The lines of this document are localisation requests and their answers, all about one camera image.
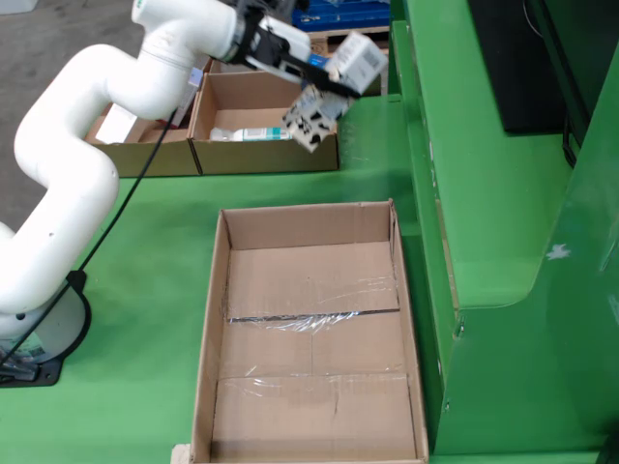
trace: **product box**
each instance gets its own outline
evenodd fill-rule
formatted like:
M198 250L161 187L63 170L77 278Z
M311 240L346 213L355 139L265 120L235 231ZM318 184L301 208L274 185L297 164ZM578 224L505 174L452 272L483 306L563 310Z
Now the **product box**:
M327 61L324 69L332 81L363 95L387 66L387 62L387 57L376 43L353 31ZM299 144L312 152L321 145L338 119L346 114L354 102L354 98L342 97L308 85L286 112L281 125Z
M173 462L427 462L392 202L221 211L191 452Z
M313 153L294 140L210 140L213 128L279 128L300 94L299 85L267 72L205 74L190 124L191 144L204 174L337 170L337 128Z
M108 111L109 108L102 116L97 118L85 140L99 148L114 161L120 177L136 177L144 167L146 160L151 156L165 123L137 119L126 137L123 137L125 138L124 143L104 144L97 139L97 134ZM199 175L199 167L188 138L189 129L187 126L170 129L146 172L146 176Z
M185 92L183 93L181 102L179 103L178 108L176 108L176 113L174 113L174 118L172 119L172 128L178 129L183 124L183 120L193 106L195 94L197 94L197 91L200 88L203 75L204 70L200 68L192 69L192 72L190 73L190 79L187 82L187 86L185 87Z

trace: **blue crate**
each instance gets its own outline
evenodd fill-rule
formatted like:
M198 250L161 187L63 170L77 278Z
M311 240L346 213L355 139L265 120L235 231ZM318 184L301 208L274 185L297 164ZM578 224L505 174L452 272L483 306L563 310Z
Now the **blue crate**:
M363 0L342 0L337 6L310 0L306 12L293 12L292 23L306 32L388 26L389 9L388 4Z

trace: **small white box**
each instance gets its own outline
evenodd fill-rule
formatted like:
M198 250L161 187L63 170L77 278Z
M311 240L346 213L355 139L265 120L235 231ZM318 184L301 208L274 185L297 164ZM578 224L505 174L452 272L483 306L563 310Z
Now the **small white box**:
M183 118L187 114L187 111L190 109L190 106L195 99L195 94L197 94L198 89L200 88L200 84L202 83L202 75L204 71L200 68L193 68L190 74L190 79L187 83L187 87L185 87L185 92L183 93L183 97L181 98L181 102L176 109L176 113L174 114L174 119L172 119L172 128L176 129L181 126L183 122Z
M351 32L325 65L331 80L363 94L387 66L387 57L367 36ZM292 138L313 152L355 102L308 85L281 120Z
M351 32L325 65L331 80L363 94L387 66L387 57L368 36Z
M115 103L109 108L109 112L95 137L105 145L124 143L136 121L137 116Z

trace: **bottle label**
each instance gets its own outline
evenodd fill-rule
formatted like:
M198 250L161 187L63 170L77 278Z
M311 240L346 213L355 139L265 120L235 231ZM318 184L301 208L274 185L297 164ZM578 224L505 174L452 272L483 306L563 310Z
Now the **bottle label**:
M280 128L243 129L243 141L287 140L290 133Z

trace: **black cable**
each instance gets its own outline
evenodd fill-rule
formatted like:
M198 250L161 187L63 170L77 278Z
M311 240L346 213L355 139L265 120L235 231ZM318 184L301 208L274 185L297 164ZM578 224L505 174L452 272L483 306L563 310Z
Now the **black cable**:
M148 170L149 166L151 165L151 162L153 162L153 159L155 158L155 155L157 154L157 151L160 149L160 147L162 146L163 143L163 138L165 137L165 135L167 134L167 132L170 129L170 126L172 125L172 119L174 119L174 115L176 114L176 110L174 110L172 112L172 114L170 115L167 123L165 124L165 128L163 129L162 134L159 137L159 140L157 140L157 143L155 144L155 147L153 148L153 152L151 153L151 156L148 157L148 159L146 160L146 163L144 164L144 167L142 167L141 172L137 175L137 179L135 179L135 182L133 183L133 186L131 188L131 190L129 190L129 193L127 193L127 196L125 197L125 200L123 201L123 204L121 205L121 207L119 208L118 212L116 213L116 215L114 216L114 219L112 220L112 222L107 226L107 228L105 229L105 231L103 232L103 234L100 236L100 238L97 240L97 243L95 244L95 246L93 246L93 249L90 251L90 253L88 253L88 256L86 256L86 258L84 259L84 261L81 263L81 265L79 266L78 270L79 271L83 271L84 268L88 265L88 263L90 262L91 259L93 259L93 256L95 256L95 253L97 252L97 250L99 249L99 247L102 245L103 241L105 240L105 238L109 235L109 233L111 232L111 230L114 228L114 225L116 225L116 222L118 222L118 219L120 218L120 216L123 214L123 212L125 211L125 208L127 208L127 205L129 204L129 201L132 199L133 194L135 193L135 190L137 189L137 186L139 186L139 183L142 182L142 179L144 178L144 175L146 174L146 171ZM65 293L67 293L67 290L69 290L69 287L72 286L72 283L70 281L67 282L67 284L62 288L62 290L56 295L56 297L51 301L51 303L49 304L49 306L45 309L44 313L41 315L41 317L37 320L37 322L35 322L30 329L28 329L26 331L26 333L23 335L23 337L19 340L18 343L15 344L15 346L13 348L11 348L11 350L9 350L9 352L2 358L2 361L0 361L0 367L2 367L6 361L8 361L12 355L15 354L15 352L19 349L19 347L23 344L24 341L26 341L26 339L32 334L32 332L34 332L39 326L40 324L43 322L43 320L45 319L45 317L47 317L47 315L51 312L51 310L56 306L56 304L60 301L60 299L65 295Z
M563 154L565 155L565 160L574 169L576 166L576 155L570 145L570 117L568 115L565 116L565 122L563 123Z
M538 31L535 28L535 26L531 22L531 19L529 18L529 13L526 11L526 2L527 0L522 0L522 9L524 10L524 18L526 19L526 22L529 24L529 27L531 28L531 30L535 32L535 35L543 39L544 36L542 35L540 31Z

